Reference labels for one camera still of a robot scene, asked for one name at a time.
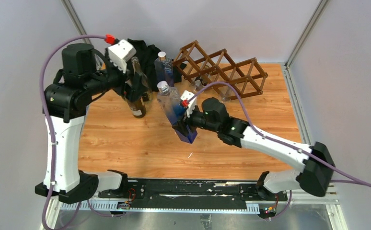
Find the clear bottle with dark label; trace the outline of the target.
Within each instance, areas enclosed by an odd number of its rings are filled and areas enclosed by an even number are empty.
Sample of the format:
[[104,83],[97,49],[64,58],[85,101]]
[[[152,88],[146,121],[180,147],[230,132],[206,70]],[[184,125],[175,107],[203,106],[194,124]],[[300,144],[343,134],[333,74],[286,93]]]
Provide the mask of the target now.
[[143,93],[142,98],[144,102],[151,102],[153,100],[153,92],[149,83],[149,79],[146,74],[142,71],[139,59],[137,57],[131,58],[134,73],[141,76],[141,83],[147,88],[146,92]]

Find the dark green wine bottle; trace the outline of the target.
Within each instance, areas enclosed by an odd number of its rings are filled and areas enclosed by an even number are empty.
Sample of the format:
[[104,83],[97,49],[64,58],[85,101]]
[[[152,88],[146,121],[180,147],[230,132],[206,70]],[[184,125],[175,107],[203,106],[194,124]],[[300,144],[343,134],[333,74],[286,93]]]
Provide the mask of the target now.
[[123,100],[128,104],[135,118],[143,118],[146,115],[146,107],[141,97],[136,95],[131,80],[126,80]]

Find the blue bottle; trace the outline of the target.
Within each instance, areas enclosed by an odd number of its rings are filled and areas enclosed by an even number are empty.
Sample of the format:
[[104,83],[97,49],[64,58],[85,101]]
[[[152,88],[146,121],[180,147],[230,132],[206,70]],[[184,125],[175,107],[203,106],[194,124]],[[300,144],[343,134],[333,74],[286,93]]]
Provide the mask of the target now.
[[182,120],[186,112],[186,109],[181,105],[179,91],[175,87],[169,86],[166,81],[159,82],[157,87],[159,89],[157,101],[175,133],[181,141],[193,143],[197,137],[197,131],[187,125],[178,123],[178,120]]
[[157,82],[166,81],[169,86],[174,86],[174,71],[172,60],[166,56],[166,53],[160,51],[154,61]]

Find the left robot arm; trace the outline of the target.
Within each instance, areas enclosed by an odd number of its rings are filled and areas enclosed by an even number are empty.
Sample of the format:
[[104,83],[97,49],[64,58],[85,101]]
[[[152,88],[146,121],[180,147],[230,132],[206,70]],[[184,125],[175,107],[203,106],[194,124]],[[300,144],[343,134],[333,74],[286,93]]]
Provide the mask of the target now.
[[117,170],[85,172],[78,168],[79,143],[91,103],[108,91],[130,101],[146,91],[139,81],[128,83],[128,62],[136,54],[127,40],[107,48],[105,53],[93,45],[63,45],[62,68],[54,81],[42,88],[43,113],[48,133],[47,167],[44,180],[35,186],[40,196],[57,196],[66,204],[111,191],[123,198],[129,192],[128,175]]

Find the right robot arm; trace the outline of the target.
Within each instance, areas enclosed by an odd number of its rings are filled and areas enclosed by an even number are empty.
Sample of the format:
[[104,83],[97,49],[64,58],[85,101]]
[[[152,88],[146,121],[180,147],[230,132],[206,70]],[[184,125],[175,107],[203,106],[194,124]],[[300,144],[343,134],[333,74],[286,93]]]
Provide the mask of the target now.
[[181,100],[174,104],[174,111],[177,118],[172,127],[181,136],[194,136],[197,128],[209,130],[225,144],[257,150],[292,167],[282,172],[263,172],[254,192],[260,199],[268,200],[279,192],[294,189],[317,197],[326,195],[335,164],[325,144],[308,145],[267,133],[230,116],[225,105],[213,97],[203,101],[202,110]]

